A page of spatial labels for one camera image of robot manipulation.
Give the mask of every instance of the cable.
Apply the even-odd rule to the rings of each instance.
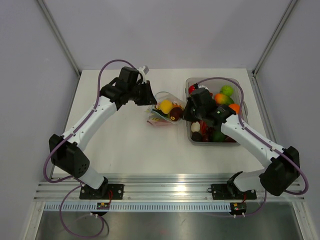
[[[228,82],[231,82],[231,83],[235,84],[239,88],[239,90],[241,92],[240,109],[239,109],[239,114],[238,114],[240,125],[242,126],[243,129],[245,129],[248,133],[250,133],[252,136],[254,136],[257,140],[259,140],[261,143],[263,143],[269,149],[273,150],[272,149],[273,147],[269,143],[267,143],[261,137],[259,137],[254,132],[252,132],[250,129],[245,127],[245,124],[242,121],[242,106],[244,104],[244,97],[245,96],[244,96],[244,91],[243,91],[242,87],[236,81],[234,81],[232,79],[229,79],[229,78],[226,78],[226,77],[209,77],[209,78],[206,78],[206,79],[198,81],[197,84],[201,84],[201,83],[206,82],[208,80],[216,80],[216,79],[226,80]],[[288,190],[285,190],[284,192],[287,193],[287,194],[292,194],[292,195],[303,195],[303,194],[305,194],[309,189],[309,182],[308,182],[308,179],[307,179],[306,175],[304,174],[304,172],[300,169],[300,167],[298,167],[290,158],[288,158],[282,152],[280,152],[277,149],[274,149],[273,151],[275,151],[277,154],[279,154],[281,157],[283,157],[285,160],[287,160],[300,173],[300,175],[302,176],[302,178],[304,180],[305,186],[304,186],[304,190],[302,190],[301,192],[292,192],[292,191],[288,191]]]
[[[111,205],[111,200],[114,196],[113,192],[111,190],[108,191],[108,195],[109,195],[109,203],[107,204],[106,207],[104,206],[100,206],[98,209],[99,210],[110,210],[110,205]]]
[[[74,225],[76,222],[78,222],[79,220],[81,219],[85,219],[86,217],[92,217],[92,215],[90,213],[88,214],[85,214],[85,215],[82,215],[82,216],[79,216],[77,219],[73,220],[70,224],[66,225],[67,228],[70,228],[72,225]],[[54,233],[54,234],[59,234],[59,233],[62,233],[63,231],[65,231],[65,228],[62,227],[61,229],[59,230],[55,230],[51,227],[51,223],[49,222],[48,224],[48,228]]]
[[[97,214],[95,215],[96,217],[98,217],[98,218],[101,220],[102,227],[101,227],[100,231],[99,231],[97,234],[92,235],[92,236],[82,236],[82,235],[79,235],[79,234],[74,233],[73,231],[71,231],[71,230],[67,227],[67,225],[65,224],[65,222],[64,222],[64,220],[63,220],[63,218],[62,218],[62,207],[63,207],[63,205],[64,205],[65,200],[67,199],[67,197],[68,197],[74,190],[77,190],[78,188],[81,188],[81,185],[75,187],[75,188],[72,189],[70,192],[68,192],[67,195],[65,195],[64,199],[62,200],[62,202],[61,202],[61,204],[60,204],[60,207],[59,207],[60,222],[61,222],[63,228],[64,228],[68,233],[70,233],[71,235],[76,236],[76,237],[78,237],[78,238],[82,238],[82,239],[93,239],[93,238],[98,237],[98,236],[102,233],[102,231],[104,230],[105,223],[104,223],[104,219],[103,219],[101,216],[99,216],[99,215],[97,215]]]
[[[106,238],[109,235],[110,228],[109,228],[109,224],[107,223],[107,221],[104,218],[102,218],[102,220],[104,221],[104,224],[106,225],[107,232],[106,232],[105,236],[101,236],[101,237]]]
[[[244,193],[244,194],[243,194],[243,201],[242,201],[240,204],[243,204],[246,200],[247,200],[247,194]]]
[[[123,62],[123,63],[126,63],[128,64],[130,67],[132,68],[135,68],[130,62],[126,61],[126,60],[122,60],[122,59],[115,59],[115,60],[112,60],[112,61],[109,61],[107,62],[100,70],[99,72],[99,75],[98,75],[98,90],[97,90],[97,95],[96,95],[96,99],[95,99],[95,103],[94,103],[94,107],[93,109],[89,112],[89,114],[85,117],[85,119],[79,124],[78,127],[76,127],[73,132],[67,136],[65,139],[63,139],[51,152],[50,154],[48,155],[48,157],[45,159],[45,162],[44,162],[44,165],[43,165],[43,169],[42,169],[42,173],[43,173],[43,176],[44,176],[44,179],[51,183],[51,184],[56,184],[56,183],[60,183],[64,180],[67,180],[67,179],[70,179],[72,178],[71,175],[69,176],[66,176],[64,178],[61,178],[59,180],[51,180],[48,175],[47,175],[47,167],[48,167],[48,163],[52,157],[52,155],[66,142],[68,141],[86,122],[87,120],[91,117],[91,115],[95,112],[95,109],[97,108],[98,106],[98,103],[99,103],[99,97],[100,97],[100,83],[101,83],[101,75],[103,73],[103,71],[105,70],[105,68],[114,63],[114,62]]]
[[[109,61],[107,62],[100,70],[99,72],[99,75],[98,75],[98,84],[97,84],[97,95],[96,95],[96,100],[95,100],[95,103],[94,103],[94,106],[93,106],[93,109],[89,112],[89,114],[85,117],[85,119],[78,125],[78,127],[76,127],[73,132],[68,135],[66,138],[64,138],[48,155],[48,157],[46,158],[45,162],[44,162],[44,165],[43,165],[43,169],[42,169],[42,173],[43,173],[43,177],[44,179],[51,183],[51,184],[55,184],[55,183],[60,183],[64,180],[67,180],[67,179],[70,179],[72,178],[73,176],[69,175],[69,176],[66,176],[66,177],[63,177],[61,179],[58,179],[58,180],[51,180],[48,175],[47,175],[47,167],[48,167],[48,163],[51,159],[51,157],[53,156],[53,154],[66,142],[68,141],[86,122],[87,120],[91,117],[91,115],[95,112],[97,106],[98,106],[98,103],[99,103],[99,97],[100,97],[100,83],[101,83],[101,76],[102,76],[102,73],[103,71],[105,70],[105,68],[109,65],[109,64],[112,64],[114,62],[123,62],[123,63],[126,63],[128,64],[130,67],[134,68],[135,67],[128,61],[126,60],[122,60],[122,59],[115,59],[115,60],[112,60],[112,61]],[[77,179],[77,178],[74,178],[75,180],[77,180],[80,184],[84,184],[84,182],[82,182],[80,179]],[[72,232],[71,230],[68,229],[68,226],[66,226],[66,224],[64,223],[64,220],[62,218],[62,206],[65,202],[65,200],[67,199],[67,197],[76,189],[80,188],[81,185],[75,187],[74,189],[72,189],[70,192],[68,192],[68,194],[64,197],[64,199],[62,200],[61,204],[60,204],[60,208],[59,208],[59,217],[60,217],[60,221],[61,221],[61,224],[63,226],[63,228],[68,232],[70,233],[71,235],[74,235],[78,238],[83,238],[83,239],[92,239],[92,238],[95,238],[95,237],[98,237],[103,229],[104,229],[104,222],[106,223],[107,227],[108,227],[108,234],[109,234],[109,226],[107,224],[107,222],[99,215],[96,215],[96,217],[98,217],[101,222],[102,222],[102,227],[101,227],[101,230],[95,234],[95,235],[92,235],[92,236],[81,236],[81,235],[78,235],[74,232]],[[110,207],[110,204],[111,204],[111,199],[113,197],[113,193],[112,191],[110,191],[110,194],[109,194],[109,207]]]
[[[263,202],[262,204],[254,211],[248,214],[244,214],[244,215],[218,215],[218,214],[209,214],[212,217],[220,217],[220,218],[243,218],[243,217],[250,217],[253,215],[256,215],[257,213],[259,213],[261,211],[261,209],[263,208],[263,206],[266,204],[267,201],[267,190],[264,190],[264,198],[263,198]]]
[[[142,76],[141,72],[138,73],[140,75],[140,79],[136,82],[136,84],[142,84],[144,81],[144,76]]]

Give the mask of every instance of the clear plastic bin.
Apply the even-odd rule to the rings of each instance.
[[[186,103],[181,101],[179,98],[175,97],[169,92],[166,91],[160,91],[156,95],[154,95],[154,98],[157,101],[157,105],[151,105],[147,109],[147,123],[153,125],[153,126],[166,126],[166,125],[172,125],[172,124],[178,124],[181,123],[183,120],[180,118],[177,121],[173,121],[169,118],[169,116],[164,116],[162,114],[159,114],[155,109],[157,109],[158,105],[163,101],[163,100],[169,100],[170,102],[173,103],[175,107],[181,107],[182,110],[185,109]]]
[[[207,77],[191,77],[188,78],[185,82],[185,101],[187,102],[187,98],[190,96],[189,95],[189,87],[203,79],[206,79]],[[238,89],[238,87],[233,84],[232,82],[223,80],[223,79],[214,79],[214,80],[208,80],[205,81],[203,83],[201,83],[200,85],[206,86],[209,89],[209,92],[213,94],[213,96],[215,96],[215,94],[220,93],[220,90],[223,86],[231,86],[233,88],[233,94],[230,96],[235,104],[240,105],[240,96],[241,96],[241,92]],[[248,115],[248,109],[246,107],[246,103],[243,102],[243,106],[242,106],[242,115],[243,115],[243,119],[246,123],[248,123],[248,119],[247,119],[247,115]],[[238,146],[239,143],[237,142],[203,142],[203,141],[193,141],[191,139],[192,136],[192,132],[190,130],[191,127],[191,122],[187,121],[186,122],[186,129],[187,129],[187,135],[188,135],[188,139],[189,141],[194,144],[194,145],[202,145],[202,146]]]

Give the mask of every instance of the white table surface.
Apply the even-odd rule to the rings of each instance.
[[[105,70],[101,86],[119,75]],[[84,70],[75,94],[66,129],[74,125],[95,101],[99,70]],[[243,88],[249,124],[265,136],[265,130],[246,69],[151,69],[147,74],[153,94],[167,91],[186,98],[188,78],[226,77]],[[101,174],[225,174],[262,169],[242,146],[195,146],[187,137],[186,124],[155,127],[146,122],[146,106],[129,102],[96,132],[84,153]],[[65,172],[55,167],[53,176]]]

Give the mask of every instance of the toy fruit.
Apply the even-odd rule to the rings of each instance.
[[[204,121],[200,121],[200,129],[201,129],[201,134],[204,135],[207,133],[207,128],[208,125]]]
[[[218,105],[225,104],[225,105],[230,105],[234,104],[235,102],[231,99],[231,97],[224,95],[222,93],[217,93],[214,96],[214,100]]]
[[[184,110],[184,108],[181,106],[181,104],[180,104],[180,103],[173,102],[173,103],[172,103],[172,106],[173,106],[173,108],[179,107],[179,108],[181,108],[181,109],[182,109],[182,111]]]
[[[202,142],[210,142],[210,136],[209,136],[209,134],[204,134],[203,136],[202,136]]]
[[[159,104],[159,110],[161,110],[164,114],[169,114],[172,108],[173,108],[173,103],[168,99],[163,100]]]
[[[231,86],[225,85],[221,88],[220,93],[230,97],[234,93],[234,89]]]
[[[191,94],[194,90],[196,90],[195,85],[191,85],[188,89],[189,94]]]
[[[232,103],[229,105],[229,108],[233,109],[236,114],[239,114],[240,106],[236,103]]]
[[[213,127],[207,127],[206,128],[206,134],[209,134],[209,136],[212,136],[212,134],[214,133],[214,128]]]
[[[191,95],[191,93],[192,93],[194,90],[196,90],[196,86],[195,86],[195,85],[197,85],[197,84],[193,84],[193,85],[191,85],[191,86],[189,87],[188,92],[189,92],[190,95]],[[207,90],[209,91],[209,89],[208,89],[206,86],[204,86],[204,85],[199,85],[197,88],[198,88],[198,89],[204,88],[204,89],[207,89]]]
[[[191,124],[191,127],[190,127],[190,130],[191,132],[199,132],[200,131],[200,123],[199,122],[194,122]]]
[[[226,139],[226,135],[224,135],[220,131],[214,131],[212,134],[212,142],[214,143],[222,143]]]
[[[202,135],[200,132],[195,131],[192,133],[191,139],[195,142],[201,142],[202,141]]]
[[[171,109],[169,116],[172,121],[176,122],[182,117],[183,113],[184,111],[180,107],[176,106]]]

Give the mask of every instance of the metal floor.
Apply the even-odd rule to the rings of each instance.
[[[248,213],[258,207],[248,204]],[[83,212],[63,212],[66,225],[84,215]],[[290,203],[267,203],[262,211],[245,218],[212,216],[196,212],[108,212],[108,223],[100,237],[108,240],[302,240],[302,234]],[[101,222],[87,217],[74,222],[71,231],[94,235]],[[37,240],[78,240],[63,230],[57,211],[42,215]]]

